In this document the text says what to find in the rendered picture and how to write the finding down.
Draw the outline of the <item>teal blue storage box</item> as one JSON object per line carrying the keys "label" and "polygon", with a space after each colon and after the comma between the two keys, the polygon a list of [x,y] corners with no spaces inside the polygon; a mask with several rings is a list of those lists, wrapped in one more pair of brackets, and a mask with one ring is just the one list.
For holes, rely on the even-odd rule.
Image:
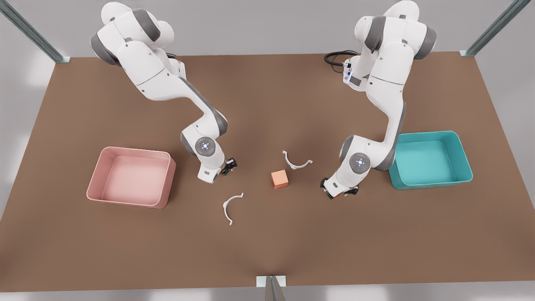
{"label": "teal blue storage box", "polygon": [[402,133],[388,170],[396,190],[457,186],[473,172],[454,131]]}

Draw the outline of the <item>small orange cube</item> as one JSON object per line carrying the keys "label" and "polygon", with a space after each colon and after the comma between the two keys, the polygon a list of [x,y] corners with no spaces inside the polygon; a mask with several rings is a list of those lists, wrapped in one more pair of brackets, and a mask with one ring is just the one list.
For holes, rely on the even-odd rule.
{"label": "small orange cube", "polygon": [[278,188],[289,185],[289,180],[288,180],[285,169],[271,173],[271,180],[272,180],[274,189],[278,189]]}

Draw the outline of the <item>silver frame post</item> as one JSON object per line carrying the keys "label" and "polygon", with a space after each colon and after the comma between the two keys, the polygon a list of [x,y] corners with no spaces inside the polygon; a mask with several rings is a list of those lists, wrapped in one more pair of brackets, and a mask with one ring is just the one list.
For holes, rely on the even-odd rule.
{"label": "silver frame post", "polygon": [[460,50],[461,57],[475,57],[487,44],[502,31],[520,11],[525,8],[531,0],[513,0],[513,2],[504,10],[495,21],[476,39],[476,41],[467,49]]}
{"label": "silver frame post", "polygon": [[256,277],[256,287],[265,288],[265,301],[286,301],[282,290],[282,287],[285,286],[285,275],[264,275]]}
{"label": "silver frame post", "polygon": [[56,64],[70,62],[71,57],[60,54],[7,0],[0,0],[0,13]]}

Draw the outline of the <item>white curved clip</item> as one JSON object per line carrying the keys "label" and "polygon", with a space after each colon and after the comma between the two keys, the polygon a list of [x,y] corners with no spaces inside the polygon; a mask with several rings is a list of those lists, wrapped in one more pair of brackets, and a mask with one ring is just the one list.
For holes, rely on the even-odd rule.
{"label": "white curved clip", "polygon": [[310,163],[313,163],[312,160],[307,160],[307,162],[305,164],[302,164],[302,165],[294,165],[293,163],[290,162],[289,158],[288,158],[288,153],[286,151],[282,151],[282,153],[285,155],[285,160],[286,160],[286,163],[293,169],[293,170],[296,170],[296,169],[302,169],[304,168],[305,166],[307,166],[308,164]]}
{"label": "white curved clip", "polygon": [[238,194],[238,195],[235,195],[235,196],[232,196],[230,198],[228,198],[223,204],[222,204],[222,207],[223,207],[223,210],[224,210],[224,214],[225,214],[225,217],[226,219],[229,221],[229,226],[233,225],[233,219],[231,219],[230,215],[229,215],[229,204],[232,200],[235,200],[235,199],[241,199],[244,197],[244,193],[242,192],[241,194]]}

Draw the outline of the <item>pink storage box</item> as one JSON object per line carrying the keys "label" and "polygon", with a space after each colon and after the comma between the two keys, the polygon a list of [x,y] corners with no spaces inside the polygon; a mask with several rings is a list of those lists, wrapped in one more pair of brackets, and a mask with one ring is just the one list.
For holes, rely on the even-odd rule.
{"label": "pink storage box", "polygon": [[168,204],[175,171],[176,162],[167,152],[106,147],[86,196],[103,203],[161,209]]}

